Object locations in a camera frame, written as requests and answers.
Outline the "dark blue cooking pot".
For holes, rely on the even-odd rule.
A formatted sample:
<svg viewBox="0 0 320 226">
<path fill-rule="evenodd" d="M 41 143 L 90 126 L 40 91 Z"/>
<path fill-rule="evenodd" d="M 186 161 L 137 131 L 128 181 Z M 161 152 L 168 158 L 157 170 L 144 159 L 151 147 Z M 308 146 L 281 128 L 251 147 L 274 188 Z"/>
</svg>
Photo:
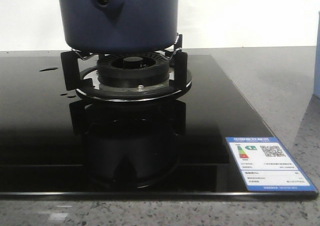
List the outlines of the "dark blue cooking pot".
<svg viewBox="0 0 320 226">
<path fill-rule="evenodd" d="M 64 37 L 89 53 L 144 53 L 177 38 L 178 0 L 59 0 Z"/>
</svg>

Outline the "light blue ribbed cup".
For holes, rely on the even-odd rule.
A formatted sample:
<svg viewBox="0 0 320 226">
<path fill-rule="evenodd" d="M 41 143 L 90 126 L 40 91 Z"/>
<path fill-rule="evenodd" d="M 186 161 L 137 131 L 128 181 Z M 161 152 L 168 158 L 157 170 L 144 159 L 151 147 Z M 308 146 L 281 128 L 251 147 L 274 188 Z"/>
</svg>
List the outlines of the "light blue ribbed cup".
<svg viewBox="0 0 320 226">
<path fill-rule="evenodd" d="M 320 20 L 318 21 L 317 29 L 313 94 L 318 98 L 320 97 Z"/>
</svg>

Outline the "black metal pot support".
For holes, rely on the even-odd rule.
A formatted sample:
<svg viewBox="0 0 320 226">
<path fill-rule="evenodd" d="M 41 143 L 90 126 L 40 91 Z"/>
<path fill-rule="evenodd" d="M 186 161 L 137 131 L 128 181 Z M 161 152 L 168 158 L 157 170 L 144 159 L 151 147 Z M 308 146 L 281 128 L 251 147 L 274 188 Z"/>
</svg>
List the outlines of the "black metal pot support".
<svg viewBox="0 0 320 226">
<path fill-rule="evenodd" d="M 188 55 L 182 51 L 183 36 L 177 35 L 173 51 L 162 49 L 158 53 L 169 61 L 169 77 L 167 80 L 137 87 L 114 87 L 98 80 L 97 62 L 110 54 L 99 54 L 96 66 L 80 70 L 78 60 L 89 60 L 93 53 L 85 53 L 72 49 L 61 53 L 61 63 L 67 91 L 75 90 L 83 98 L 106 102 L 144 102 L 180 96 L 192 85 L 192 74 L 188 70 Z"/>
</svg>

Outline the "black glass gas stove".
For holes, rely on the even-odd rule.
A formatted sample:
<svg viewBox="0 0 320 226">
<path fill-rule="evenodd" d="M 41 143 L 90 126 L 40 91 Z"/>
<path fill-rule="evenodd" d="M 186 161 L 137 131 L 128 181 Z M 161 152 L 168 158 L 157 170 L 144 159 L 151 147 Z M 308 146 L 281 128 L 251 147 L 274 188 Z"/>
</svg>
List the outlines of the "black glass gas stove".
<svg viewBox="0 0 320 226">
<path fill-rule="evenodd" d="M 3 199 L 309 200 L 249 191 L 227 137 L 275 137 L 210 55 L 189 92 L 138 104 L 66 92 L 58 57 L 0 60 Z"/>
</svg>

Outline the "black round gas burner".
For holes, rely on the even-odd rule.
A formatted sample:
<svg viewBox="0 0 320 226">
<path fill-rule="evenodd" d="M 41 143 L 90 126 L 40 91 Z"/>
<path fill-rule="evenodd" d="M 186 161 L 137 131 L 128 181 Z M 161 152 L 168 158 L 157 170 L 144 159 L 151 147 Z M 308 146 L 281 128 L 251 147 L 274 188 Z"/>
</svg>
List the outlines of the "black round gas burner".
<svg viewBox="0 0 320 226">
<path fill-rule="evenodd" d="M 153 86 L 169 78 L 170 62 L 159 53 L 111 54 L 97 61 L 98 81 L 119 88 Z"/>
</svg>

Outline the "blue energy rating sticker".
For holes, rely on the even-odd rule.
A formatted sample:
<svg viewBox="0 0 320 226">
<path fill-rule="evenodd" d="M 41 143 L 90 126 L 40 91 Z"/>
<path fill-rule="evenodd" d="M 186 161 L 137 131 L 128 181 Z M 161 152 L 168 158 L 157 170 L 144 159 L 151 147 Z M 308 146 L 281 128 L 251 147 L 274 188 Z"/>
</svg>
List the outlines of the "blue energy rating sticker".
<svg viewBox="0 0 320 226">
<path fill-rule="evenodd" d="M 227 137 L 226 142 L 248 191 L 317 191 L 276 137 Z"/>
</svg>

